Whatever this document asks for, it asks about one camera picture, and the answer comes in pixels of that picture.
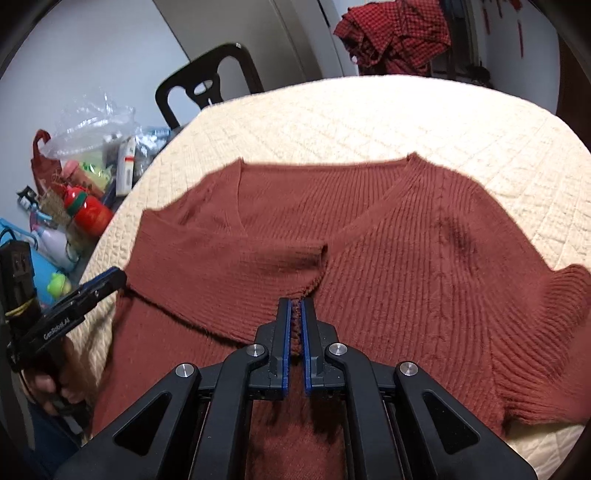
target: ribbed fabric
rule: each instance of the ribbed fabric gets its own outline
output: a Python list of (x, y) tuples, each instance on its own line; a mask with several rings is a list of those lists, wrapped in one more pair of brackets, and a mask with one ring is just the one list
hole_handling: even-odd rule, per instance
[[(591, 413), (589, 272), (551, 271), (480, 185), (416, 154), (238, 160), (146, 210), (126, 271), (94, 433), (175, 365), (252, 342), (279, 297), (307, 294), (342, 342), (418, 362), (497, 434)], [(296, 365), (285, 401), (255, 405), (249, 478), (343, 476), (340, 410), (306, 400), (300, 377)]]

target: silver screw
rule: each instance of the silver screw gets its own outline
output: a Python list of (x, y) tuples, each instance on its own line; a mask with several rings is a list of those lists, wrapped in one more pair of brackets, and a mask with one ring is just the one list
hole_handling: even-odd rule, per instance
[(265, 353), (265, 347), (262, 346), (260, 343), (253, 343), (246, 347), (246, 353), (250, 356), (261, 356)]
[(180, 364), (174, 369), (174, 373), (179, 377), (187, 378), (195, 373), (195, 367), (191, 364)]
[(407, 377), (412, 377), (418, 373), (418, 367), (412, 362), (404, 362), (400, 364), (400, 371)]
[(333, 355), (344, 355), (347, 353), (347, 346), (344, 343), (333, 343), (329, 346), (329, 352)]

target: round table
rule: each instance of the round table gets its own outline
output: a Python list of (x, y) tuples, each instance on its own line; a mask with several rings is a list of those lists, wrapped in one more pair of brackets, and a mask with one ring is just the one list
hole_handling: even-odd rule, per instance
[[(83, 281), (124, 267), (142, 211), (178, 198), (237, 157), (265, 163), (354, 163), (417, 151), (482, 183), (549, 266), (591, 266), (591, 155), (560, 119), (493, 90), (408, 76), (346, 77), (205, 109), (158, 156), (100, 239)], [(98, 384), (111, 344), (114, 295), (72, 338)], [(540, 479), (582, 426), (514, 427), (508, 443)]]

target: red bottle with green band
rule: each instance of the red bottle with green band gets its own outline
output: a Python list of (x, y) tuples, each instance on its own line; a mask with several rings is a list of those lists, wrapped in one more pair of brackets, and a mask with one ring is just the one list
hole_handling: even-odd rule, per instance
[(103, 234), (113, 218), (113, 212), (80, 187), (65, 188), (64, 206), (76, 224), (96, 238)]

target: green toy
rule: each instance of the green toy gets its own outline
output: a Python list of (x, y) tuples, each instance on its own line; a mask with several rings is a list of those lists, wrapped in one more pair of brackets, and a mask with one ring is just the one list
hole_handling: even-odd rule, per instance
[(47, 292), (55, 300), (68, 295), (72, 291), (72, 283), (63, 273), (52, 273), (51, 281), (47, 285)]

